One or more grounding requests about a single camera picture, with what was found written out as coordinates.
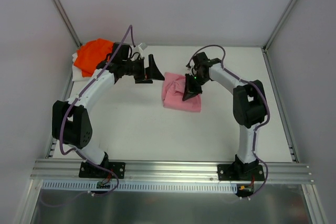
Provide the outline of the pink t shirt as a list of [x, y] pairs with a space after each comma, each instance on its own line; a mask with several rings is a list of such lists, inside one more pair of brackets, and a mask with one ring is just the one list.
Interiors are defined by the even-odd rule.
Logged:
[[185, 76], [166, 72], [164, 77], [161, 93], [164, 108], [185, 112], [201, 112], [202, 100], [200, 95], [186, 101], [182, 100], [185, 91]]

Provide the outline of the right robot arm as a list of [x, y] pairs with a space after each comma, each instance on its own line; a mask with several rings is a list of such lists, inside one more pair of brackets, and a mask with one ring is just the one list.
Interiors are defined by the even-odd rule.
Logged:
[[239, 124], [239, 147], [228, 168], [218, 171], [218, 179], [251, 180], [258, 174], [260, 158], [256, 154], [258, 130], [270, 120], [264, 86], [261, 81], [247, 81], [224, 67], [223, 59], [209, 59], [204, 52], [196, 53], [194, 65], [185, 75], [183, 101], [202, 93], [202, 85], [215, 81], [233, 95], [233, 116]]

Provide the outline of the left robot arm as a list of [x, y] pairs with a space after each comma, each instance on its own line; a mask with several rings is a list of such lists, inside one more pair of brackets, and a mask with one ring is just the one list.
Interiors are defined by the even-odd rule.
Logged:
[[146, 47], [144, 43], [136, 46], [115, 43], [78, 93], [53, 104], [52, 136], [58, 140], [62, 155], [75, 152], [82, 158], [79, 177], [111, 178], [115, 172], [108, 154], [91, 141], [93, 129], [89, 113], [99, 98], [123, 76], [132, 76], [136, 84], [165, 79], [152, 54], [148, 56], [149, 64], [145, 65]]

